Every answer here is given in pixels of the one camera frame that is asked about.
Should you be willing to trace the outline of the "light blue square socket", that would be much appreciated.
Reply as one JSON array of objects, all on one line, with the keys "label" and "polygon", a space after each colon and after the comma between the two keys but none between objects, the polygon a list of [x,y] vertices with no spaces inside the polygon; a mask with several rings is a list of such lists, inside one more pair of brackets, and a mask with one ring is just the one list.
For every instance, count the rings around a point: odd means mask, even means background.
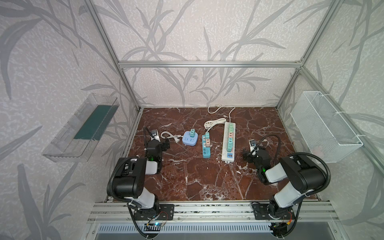
[{"label": "light blue square socket", "polygon": [[194,138],[190,137],[190,131],[186,131],[183,135],[182,142],[186,146],[195,146],[198,141],[198,134],[195,134]]}]

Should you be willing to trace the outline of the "long white power strip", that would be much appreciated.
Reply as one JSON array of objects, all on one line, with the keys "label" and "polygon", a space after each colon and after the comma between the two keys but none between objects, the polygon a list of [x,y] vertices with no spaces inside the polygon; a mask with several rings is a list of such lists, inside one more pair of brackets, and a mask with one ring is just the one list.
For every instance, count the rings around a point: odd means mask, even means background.
[{"label": "long white power strip", "polygon": [[233,163],[235,161],[235,142],[236,142],[236,124],[225,122],[223,147],[222,147],[222,161]]}]

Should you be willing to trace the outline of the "teal charger plug front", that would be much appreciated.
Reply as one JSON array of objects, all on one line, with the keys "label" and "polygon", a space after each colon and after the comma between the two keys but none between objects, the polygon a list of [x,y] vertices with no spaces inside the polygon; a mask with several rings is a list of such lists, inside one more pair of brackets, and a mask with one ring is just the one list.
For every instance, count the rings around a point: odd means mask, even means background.
[{"label": "teal charger plug front", "polygon": [[195,137],[195,134],[196,134],[195,129],[191,129],[191,130],[190,130],[190,137],[191,137],[191,138],[194,138],[194,137]]}]

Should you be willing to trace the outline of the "teal power strip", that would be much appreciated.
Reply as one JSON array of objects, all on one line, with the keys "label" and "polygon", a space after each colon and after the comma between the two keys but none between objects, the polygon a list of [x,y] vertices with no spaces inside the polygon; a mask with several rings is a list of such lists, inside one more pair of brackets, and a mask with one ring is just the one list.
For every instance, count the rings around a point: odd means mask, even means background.
[{"label": "teal power strip", "polygon": [[202,136],[202,153],[203,153],[203,158],[204,159],[209,159],[211,157],[211,146],[210,147],[206,147],[205,146],[205,140],[206,140],[206,137],[205,137],[205,134]]}]

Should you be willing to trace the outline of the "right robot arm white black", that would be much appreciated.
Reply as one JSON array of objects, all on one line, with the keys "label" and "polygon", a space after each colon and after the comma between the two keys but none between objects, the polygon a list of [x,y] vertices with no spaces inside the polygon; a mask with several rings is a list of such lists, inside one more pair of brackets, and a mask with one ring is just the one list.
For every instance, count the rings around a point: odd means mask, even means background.
[{"label": "right robot arm white black", "polygon": [[327,188],[331,181],[328,165],[318,156],[296,152],[282,157],[275,166],[265,150],[243,150],[243,159],[257,167],[257,176],[264,185],[289,180],[285,187],[270,200],[271,215],[301,203],[305,198]]}]

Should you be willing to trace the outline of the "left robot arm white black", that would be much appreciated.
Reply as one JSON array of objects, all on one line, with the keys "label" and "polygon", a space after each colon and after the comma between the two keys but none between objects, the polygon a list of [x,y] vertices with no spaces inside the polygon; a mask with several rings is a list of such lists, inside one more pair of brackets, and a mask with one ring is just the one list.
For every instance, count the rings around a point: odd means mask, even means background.
[{"label": "left robot arm white black", "polygon": [[126,202],[131,211],[159,214],[158,197],[145,188],[147,175],[159,174],[163,167],[163,152],[170,148],[170,141],[160,140],[157,130],[143,128],[144,157],[120,158],[107,185],[107,194],[114,200]]}]

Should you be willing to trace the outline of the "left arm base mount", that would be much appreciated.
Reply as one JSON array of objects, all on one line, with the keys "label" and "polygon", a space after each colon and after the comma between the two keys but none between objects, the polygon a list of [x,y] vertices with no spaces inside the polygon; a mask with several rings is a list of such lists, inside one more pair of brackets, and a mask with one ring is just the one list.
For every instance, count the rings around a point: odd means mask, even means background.
[{"label": "left arm base mount", "polygon": [[158,206],[155,205],[151,209],[135,210],[134,219],[138,221],[149,221],[150,219],[170,221],[173,220],[174,212],[174,204],[159,204]]}]

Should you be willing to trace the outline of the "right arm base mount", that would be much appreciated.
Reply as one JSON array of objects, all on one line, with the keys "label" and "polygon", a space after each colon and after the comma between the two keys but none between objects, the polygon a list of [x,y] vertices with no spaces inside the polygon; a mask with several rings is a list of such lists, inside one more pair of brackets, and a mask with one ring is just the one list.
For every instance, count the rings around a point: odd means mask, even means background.
[{"label": "right arm base mount", "polygon": [[296,219],[292,207],[280,208],[274,203],[252,202],[251,207],[256,220],[288,220],[291,222]]}]

